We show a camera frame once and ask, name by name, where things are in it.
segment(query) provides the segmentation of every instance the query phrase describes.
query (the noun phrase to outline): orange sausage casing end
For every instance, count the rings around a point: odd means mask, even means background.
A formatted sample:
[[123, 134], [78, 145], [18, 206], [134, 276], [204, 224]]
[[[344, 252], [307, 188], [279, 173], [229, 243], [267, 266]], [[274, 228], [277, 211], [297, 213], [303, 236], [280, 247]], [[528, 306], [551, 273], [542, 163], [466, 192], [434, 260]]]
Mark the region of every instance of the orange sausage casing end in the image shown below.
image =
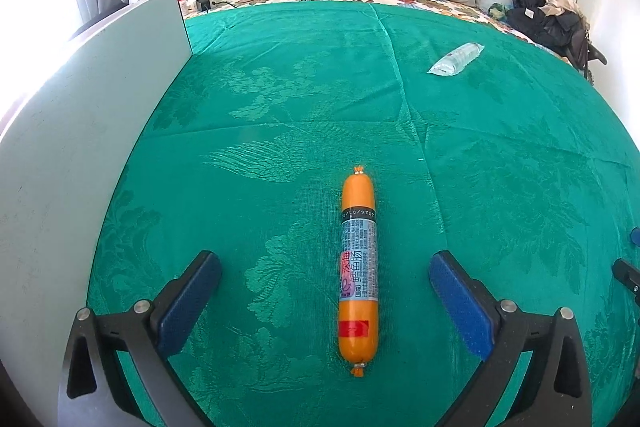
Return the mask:
[[342, 188], [338, 346], [355, 377], [364, 375], [378, 349], [376, 204], [371, 179], [360, 166]]

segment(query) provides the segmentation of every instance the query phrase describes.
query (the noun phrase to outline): bright window light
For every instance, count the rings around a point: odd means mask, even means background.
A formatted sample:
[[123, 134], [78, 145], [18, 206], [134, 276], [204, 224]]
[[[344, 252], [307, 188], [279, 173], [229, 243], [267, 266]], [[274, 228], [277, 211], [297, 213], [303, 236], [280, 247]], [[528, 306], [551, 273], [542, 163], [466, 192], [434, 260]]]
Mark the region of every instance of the bright window light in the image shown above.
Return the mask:
[[0, 121], [66, 60], [66, 42], [81, 25], [76, 0], [0, 0]]

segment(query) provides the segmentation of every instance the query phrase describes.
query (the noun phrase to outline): bed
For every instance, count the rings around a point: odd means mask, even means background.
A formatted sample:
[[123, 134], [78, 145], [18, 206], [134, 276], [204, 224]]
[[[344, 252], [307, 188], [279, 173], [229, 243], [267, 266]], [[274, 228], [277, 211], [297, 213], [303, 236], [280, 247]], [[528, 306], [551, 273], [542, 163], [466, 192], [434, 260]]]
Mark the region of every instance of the bed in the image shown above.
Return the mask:
[[[640, 156], [622, 124], [573, 68], [478, 10], [336, 1], [230, 0], [186, 18], [193, 57], [114, 191], [88, 305], [124, 311], [213, 250], [223, 281], [170, 362], [216, 425], [433, 425], [479, 362], [426, 275], [448, 249], [498, 298], [574, 310], [605, 425], [637, 329], [610, 275], [618, 257], [638, 263]], [[465, 71], [427, 73], [469, 41], [485, 49]], [[336, 259], [340, 187], [360, 163], [376, 187], [382, 315], [355, 381], [335, 346]], [[507, 412], [504, 400], [493, 425]]]

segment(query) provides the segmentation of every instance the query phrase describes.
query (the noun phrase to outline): pile of clothes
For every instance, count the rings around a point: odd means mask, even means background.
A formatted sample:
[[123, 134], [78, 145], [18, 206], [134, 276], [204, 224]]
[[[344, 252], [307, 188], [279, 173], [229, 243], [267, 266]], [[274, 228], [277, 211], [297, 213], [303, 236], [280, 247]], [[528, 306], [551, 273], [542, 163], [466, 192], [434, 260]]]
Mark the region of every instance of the pile of clothes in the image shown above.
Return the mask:
[[493, 5], [489, 15], [561, 57], [567, 57], [587, 78], [590, 25], [573, 0], [513, 0], [513, 9]]

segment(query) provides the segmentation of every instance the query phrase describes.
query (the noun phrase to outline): beige cloth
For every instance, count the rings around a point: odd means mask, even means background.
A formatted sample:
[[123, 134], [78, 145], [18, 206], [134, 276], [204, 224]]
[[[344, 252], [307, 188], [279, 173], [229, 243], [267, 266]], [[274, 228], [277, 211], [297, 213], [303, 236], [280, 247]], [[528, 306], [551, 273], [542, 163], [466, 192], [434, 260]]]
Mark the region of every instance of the beige cloth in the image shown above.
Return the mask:
[[574, 0], [545, 0], [546, 4], [540, 8], [545, 16], [550, 16], [550, 15], [562, 15], [565, 11], [569, 11], [569, 12], [574, 12], [575, 14], [578, 15], [578, 17], [580, 17], [580, 20], [582, 21], [582, 25], [584, 27], [584, 29], [586, 29], [587, 31], [589, 31], [589, 28], [591, 27], [587, 17], [584, 15], [584, 13], [582, 13], [582, 10], [580, 10], [580, 7], [577, 5], [577, 3]]

